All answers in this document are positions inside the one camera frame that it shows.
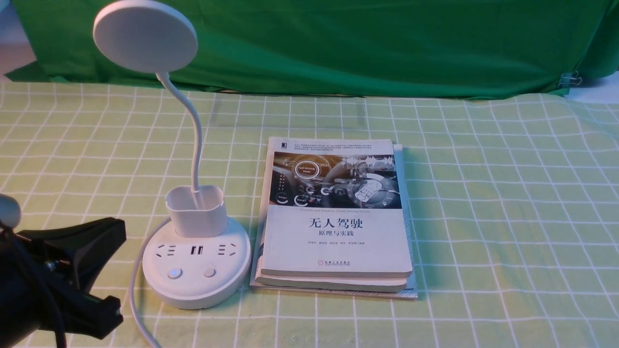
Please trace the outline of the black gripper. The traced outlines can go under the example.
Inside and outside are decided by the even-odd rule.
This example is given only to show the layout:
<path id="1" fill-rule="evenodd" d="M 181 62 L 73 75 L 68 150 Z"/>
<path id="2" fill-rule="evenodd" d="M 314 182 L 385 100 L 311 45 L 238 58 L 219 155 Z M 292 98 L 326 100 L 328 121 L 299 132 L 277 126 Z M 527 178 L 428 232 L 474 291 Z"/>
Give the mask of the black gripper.
<path id="1" fill-rule="evenodd" d="M 1 232 L 1 346 L 12 348 L 36 330 L 52 330 L 56 346 L 66 335 L 104 339 L 124 322 L 121 300 L 90 290 L 111 257 L 126 242 L 124 220 L 105 217 L 45 231 Z M 34 264 L 77 289 L 53 295 L 33 275 Z"/>

